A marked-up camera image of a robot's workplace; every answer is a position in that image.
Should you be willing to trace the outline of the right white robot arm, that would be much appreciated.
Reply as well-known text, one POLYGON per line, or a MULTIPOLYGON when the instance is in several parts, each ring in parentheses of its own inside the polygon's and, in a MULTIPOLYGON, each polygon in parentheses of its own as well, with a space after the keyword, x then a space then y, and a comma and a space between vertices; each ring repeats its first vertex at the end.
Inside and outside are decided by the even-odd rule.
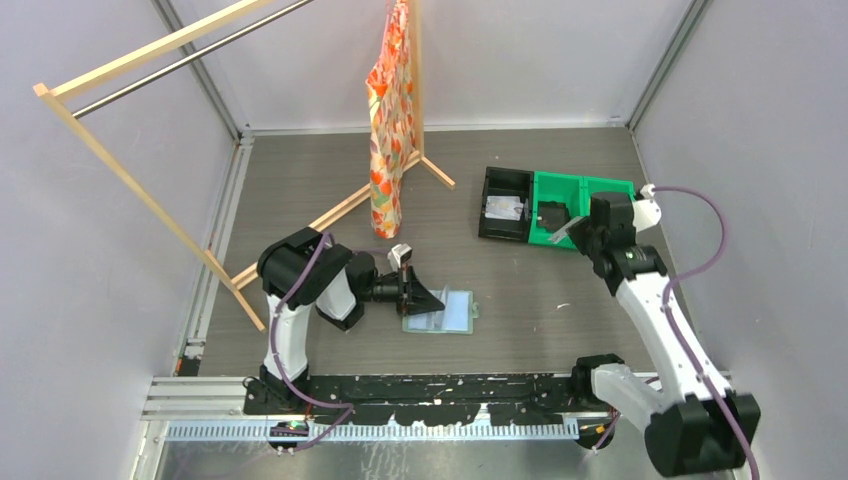
POLYGON ((758 479, 752 450, 758 402, 737 392, 715 367, 674 295, 681 280, 709 269, 723 252, 670 277, 658 251, 637 242, 639 232, 661 219, 657 191, 646 185, 637 195, 595 193, 588 215, 572 219, 565 231, 635 325, 660 386, 638 377, 615 354, 593 355, 579 358, 572 369, 572 400, 589 411, 604 403, 616 418, 628 419, 666 478, 746 466, 758 479))

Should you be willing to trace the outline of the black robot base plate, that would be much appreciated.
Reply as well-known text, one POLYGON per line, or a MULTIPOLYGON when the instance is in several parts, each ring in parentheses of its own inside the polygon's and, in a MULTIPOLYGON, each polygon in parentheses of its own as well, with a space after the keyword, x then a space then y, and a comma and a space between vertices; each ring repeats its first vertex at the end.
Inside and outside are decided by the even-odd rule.
POLYGON ((295 386, 317 400, 301 399, 278 381, 249 376, 243 412, 247 415, 307 416, 329 425, 348 408, 346 424, 428 427, 470 424, 488 414, 496 426, 553 425, 566 414, 606 417, 612 408, 579 394, 568 375, 310 375, 295 386))

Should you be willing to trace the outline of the white credit card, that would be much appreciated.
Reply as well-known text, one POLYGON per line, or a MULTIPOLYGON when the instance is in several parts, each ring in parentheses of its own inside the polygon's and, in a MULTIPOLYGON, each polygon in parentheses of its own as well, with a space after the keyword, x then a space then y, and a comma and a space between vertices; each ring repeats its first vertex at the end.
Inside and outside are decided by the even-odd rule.
POLYGON ((556 230, 549 238, 551 244, 558 244, 570 235, 570 232, 582 221, 584 217, 577 216, 567 221, 561 228, 556 230))

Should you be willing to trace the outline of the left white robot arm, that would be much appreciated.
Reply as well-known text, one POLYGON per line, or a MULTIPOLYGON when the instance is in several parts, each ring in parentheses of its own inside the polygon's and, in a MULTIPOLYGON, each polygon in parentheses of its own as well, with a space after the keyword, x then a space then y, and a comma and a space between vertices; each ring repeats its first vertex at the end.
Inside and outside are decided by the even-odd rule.
POLYGON ((298 412, 307 398, 299 381, 308 371, 306 339, 316 312, 342 331, 361 320, 368 302, 392 304, 401 317, 441 312, 444 302, 419 280, 412 248, 387 253, 390 270, 378 270, 376 255, 337 243, 332 234, 305 227, 267 247, 256 271, 268 301, 269 347, 260 380, 280 412, 298 412))

